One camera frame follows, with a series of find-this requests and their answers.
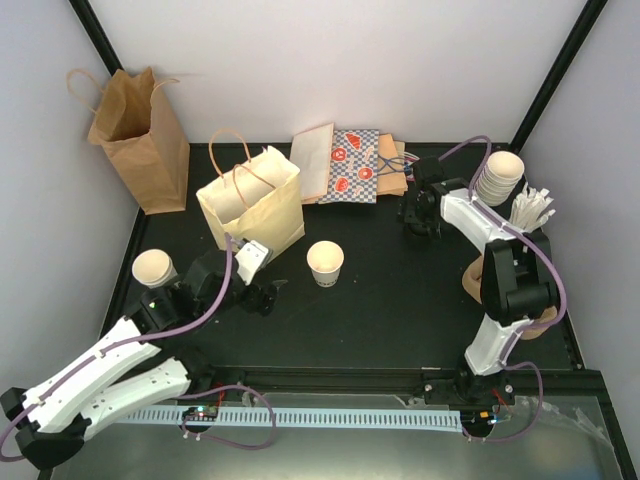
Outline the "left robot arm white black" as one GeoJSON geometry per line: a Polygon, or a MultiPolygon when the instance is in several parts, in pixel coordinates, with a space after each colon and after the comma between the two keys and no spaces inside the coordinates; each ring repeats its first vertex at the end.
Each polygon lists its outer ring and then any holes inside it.
{"type": "Polygon", "coordinates": [[[169,399],[224,398],[230,386],[215,384],[215,369],[202,355],[173,338],[204,326],[215,314],[239,306],[268,315],[278,287],[254,284],[271,251],[256,241],[223,256],[210,252],[184,275],[162,250],[140,254],[135,279],[146,291],[91,348],[50,379],[1,396],[9,421],[1,438],[14,438],[39,470],[72,458],[87,440],[116,421],[169,399]]]}

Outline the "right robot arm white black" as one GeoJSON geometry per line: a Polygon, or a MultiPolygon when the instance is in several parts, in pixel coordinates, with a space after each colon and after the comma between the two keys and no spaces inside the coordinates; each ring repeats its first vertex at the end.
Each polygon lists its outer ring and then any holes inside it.
{"type": "Polygon", "coordinates": [[[525,330],[557,307],[560,291],[545,260],[550,243],[539,230],[522,233],[479,200],[461,178],[445,179],[440,162],[411,166],[414,181],[401,199],[399,221],[414,237],[439,239],[451,226],[482,254],[480,298],[484,317],[458,362],[450,389],[464,403],[486,403],[504,384],[502,371],[525,330]]]}

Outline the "single white paper cup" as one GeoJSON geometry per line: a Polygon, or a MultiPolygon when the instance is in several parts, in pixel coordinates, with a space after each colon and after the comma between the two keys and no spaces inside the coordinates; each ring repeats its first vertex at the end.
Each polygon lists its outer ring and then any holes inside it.
{"type": "Polygon", "coordinates": [[[316,284],[330,288],[338,281],[344,252],[337,243],[319,241],[309,248],[306,260],[316,284]]]}

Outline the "cream paper bag with handles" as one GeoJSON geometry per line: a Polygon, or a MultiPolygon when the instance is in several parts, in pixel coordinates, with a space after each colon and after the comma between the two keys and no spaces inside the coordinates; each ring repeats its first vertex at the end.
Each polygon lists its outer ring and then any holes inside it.
{"type": "Polygon", "coordinates": [[[222,134],[242,138],[230,128],[213,133],[208,151],[218,177],[196,192],[214,241],[223,250],[226,235],[255,240],[277,257],[305,234],[300,169],[271,145],[253,156],[242,141],[246,160],[223,171],[213,152],[222,134]]]}

